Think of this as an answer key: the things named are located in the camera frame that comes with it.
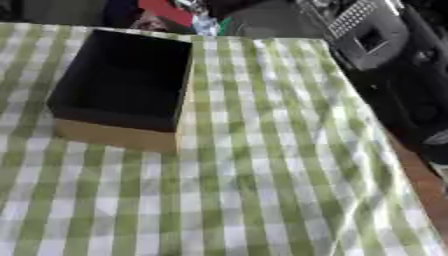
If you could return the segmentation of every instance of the cardboard box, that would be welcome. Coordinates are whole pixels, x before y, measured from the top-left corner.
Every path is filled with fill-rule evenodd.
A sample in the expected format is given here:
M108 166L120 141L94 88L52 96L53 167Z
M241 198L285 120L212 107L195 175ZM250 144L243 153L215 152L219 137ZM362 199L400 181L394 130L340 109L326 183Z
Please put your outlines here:
M192 45L95 30L47 104L56 131L88 143L177 149Z

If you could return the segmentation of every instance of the table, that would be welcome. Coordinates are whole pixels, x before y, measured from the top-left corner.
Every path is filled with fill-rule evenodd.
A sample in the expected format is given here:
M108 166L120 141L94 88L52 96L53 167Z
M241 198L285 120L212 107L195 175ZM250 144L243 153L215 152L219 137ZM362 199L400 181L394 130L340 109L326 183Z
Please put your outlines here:
M181 150L66 141L44 102L91 31L0 24L0 252L444 255L320 40L202 38Z

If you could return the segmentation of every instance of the floor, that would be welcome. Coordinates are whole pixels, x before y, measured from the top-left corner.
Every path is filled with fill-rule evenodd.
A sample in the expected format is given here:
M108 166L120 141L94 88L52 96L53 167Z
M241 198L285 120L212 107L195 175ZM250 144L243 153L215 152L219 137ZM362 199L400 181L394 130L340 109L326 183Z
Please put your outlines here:
M34 23L101 25L107 0L23 0L24 17Z
M448 198L442 194L442 183L435 177L420 159L403 148L396 141L392 145L408 175L415 191L420 197L429 218L448 245Z

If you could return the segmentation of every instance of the black box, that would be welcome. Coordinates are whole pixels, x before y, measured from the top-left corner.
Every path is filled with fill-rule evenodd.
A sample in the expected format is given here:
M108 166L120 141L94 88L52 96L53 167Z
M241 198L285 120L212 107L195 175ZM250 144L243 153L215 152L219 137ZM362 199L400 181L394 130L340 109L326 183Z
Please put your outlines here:
M151 151L177 148L192 44L95 30L48 100L63 136Z

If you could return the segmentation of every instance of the black object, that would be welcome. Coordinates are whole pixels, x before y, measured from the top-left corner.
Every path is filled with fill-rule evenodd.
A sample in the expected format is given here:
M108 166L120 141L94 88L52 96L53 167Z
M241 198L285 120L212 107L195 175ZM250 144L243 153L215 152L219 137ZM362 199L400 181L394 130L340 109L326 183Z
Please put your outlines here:
M95 30L52 93L56 118L175 132L190 43Z
M235 11L264 1L266 0L204 0L204 3L211 16L216 17L218 20L223 20Z
M448 130L448 45L412 7L401 17L410 38L398 56L364 72L341 66L379 120L406 147L448 164L443 135Z
M7 6L0 5L0 21L23 21L23 0L10 0Z
M446 1L349 2L330 24L309 1L304 7L383 125L426 160L448 164Z

